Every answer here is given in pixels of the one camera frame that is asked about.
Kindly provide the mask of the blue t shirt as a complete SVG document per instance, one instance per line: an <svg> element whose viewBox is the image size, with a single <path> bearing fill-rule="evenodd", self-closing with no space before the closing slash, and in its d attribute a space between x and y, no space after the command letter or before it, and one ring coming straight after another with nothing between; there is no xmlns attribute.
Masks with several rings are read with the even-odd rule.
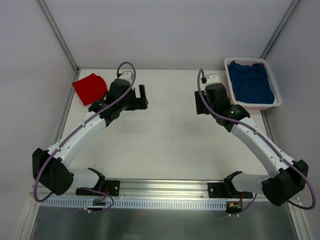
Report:
<svg viewBox="0 0 320 240"><path fill-rule="evenodd" d="M275 96L262 63L241 65L232 61L228 66L235 99L246 104L273 104Z"/></svg>

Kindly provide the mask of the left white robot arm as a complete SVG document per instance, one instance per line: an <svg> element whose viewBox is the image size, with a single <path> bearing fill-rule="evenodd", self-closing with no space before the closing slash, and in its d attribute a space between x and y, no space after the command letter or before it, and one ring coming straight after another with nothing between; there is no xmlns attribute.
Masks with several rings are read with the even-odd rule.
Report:
<svg viewBox="0 0 320 240"><path fill-rule="evenodd" d="M139 97L128 79L115 79L67 136L46 150L37 148L33 152L33 178L56 196L63 195L70 188L75 188L78 195L101 194L105 188L102 173L94 168L70 169L70 165L82 147L116 120L121 112L147 109L145 86L140 84L138 87Z"/></svg>

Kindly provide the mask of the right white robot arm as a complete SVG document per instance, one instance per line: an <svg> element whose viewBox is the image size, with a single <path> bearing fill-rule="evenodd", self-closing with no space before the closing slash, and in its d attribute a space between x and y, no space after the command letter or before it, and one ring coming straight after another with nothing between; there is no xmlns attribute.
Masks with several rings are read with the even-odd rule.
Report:
<svg viewBox="0 0 320 240"><path fill-rule="evenodd" d="M194 92L196 113L212 115L216 123L241 140L256 156L267 174L236 171L224 179L224 193L235 198L241 192L264 195L273 205L281 206L305 188L309 166L296 161L277 147L239 104L231 104L221 83L206 85Z"/></svg>

